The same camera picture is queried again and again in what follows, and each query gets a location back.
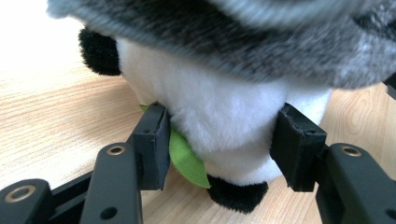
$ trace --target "black metal bracket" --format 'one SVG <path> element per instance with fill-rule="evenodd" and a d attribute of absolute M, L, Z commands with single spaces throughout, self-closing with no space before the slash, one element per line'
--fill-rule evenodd
<path fill-rule="evenodd" d="M 385 80 L 384 84 L 388 87 L 389 96 L 396 100 L 396 73 Z"/>
<path fill-rule="evenodd" d="M 169 169 L 170 123 L 153 104 L 126 143 L 104 147 L 92 172 L 53 191 L 28 179 L 0 191 L 0 223 L 143 223 L 141 189 L 163 189 Z"/>
<path fill-rule="evenodd" d="M 291 105 L 278 113 L 271 157 L 294 191 L 312 191 L 323 223 L 395 223 L 396 184 L 365 150 L 325 145 L 326 133 Z"/>
<path fill-rule="evenodd" d="M 92 172 L 57 189 L 40 179 L 0 191 L 0 223 L 143 223 L 141 189 L 163 189 L 169 116 L 151 105 L 126 143 L 104 147 Z M 363 149 L 326 146 L 326 133 L 291 105 L 278 113 L 271 156 L 295 191 L 313 191 L 323 223 L 395 223 L 396 184 Z"/>

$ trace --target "stuffed panda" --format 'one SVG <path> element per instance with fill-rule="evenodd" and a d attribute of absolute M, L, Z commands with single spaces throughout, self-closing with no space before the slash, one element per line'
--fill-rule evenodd
<path fill-rule="evenodd" d="M 281 175 L 269 150 L 285 103 L 319 124 L 332 89 L 396 71 L 395 0 L 325 2 L 57 0 L 49 13 L 83 20 L 87 66 L 164 105 L 210 197 L 250 213 Z"/>

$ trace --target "light wood surface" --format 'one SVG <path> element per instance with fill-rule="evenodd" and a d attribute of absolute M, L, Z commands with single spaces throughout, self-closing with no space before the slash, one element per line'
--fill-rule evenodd
<path fill-rule="evenodd" d="M 125 141 L 142 113 L 121 77 L 81 62 L 79 22 L 48 19 L 42 0 L 14 2 L 0 3 L 0 189 L 26 178 L 56 188 L 89 172 L 102 147 Z M 328 144 L 365 148 L 396 179 L 395 115 L 382 84 L 335 91 L 321 127 Z M 294 193 L 283 177 L 247 216 L 214 204 L 173 168 L 165 191 L 142 196 L 146 223 L 321 222 L 315 193 Z"/>

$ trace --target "green plush leaf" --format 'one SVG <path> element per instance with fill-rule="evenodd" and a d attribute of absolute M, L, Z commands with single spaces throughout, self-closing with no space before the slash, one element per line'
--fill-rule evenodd
<path fill-rule="evenodd" d="M 140 108 L 146 111 L 149 107 L 141 105 Z M 172 163 L 181 175 L 198 187 L 210 189 L 204 163 L 191 150 L 187 139 L 173 126 L 171 127 L 169 154 Z"/>

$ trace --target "gray fabric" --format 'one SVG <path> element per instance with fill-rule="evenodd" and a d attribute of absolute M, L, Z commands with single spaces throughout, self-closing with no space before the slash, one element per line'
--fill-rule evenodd
<path fill-rule="evenodd" d="M 380 0 L 207 0 L 255 29 L 295 29 L 364 12 Z"/>
<path fill-rule="evenodd" d="M 225 76 L 303 77 L 347 89 L 396 72 L 395 9 L 388 0 L 357 22 L 341 17 L 281 32 L 244 27 L 203 0 L 49 0 L 53 17 L 76 17 L 103 35 L 190 57 Z"/>

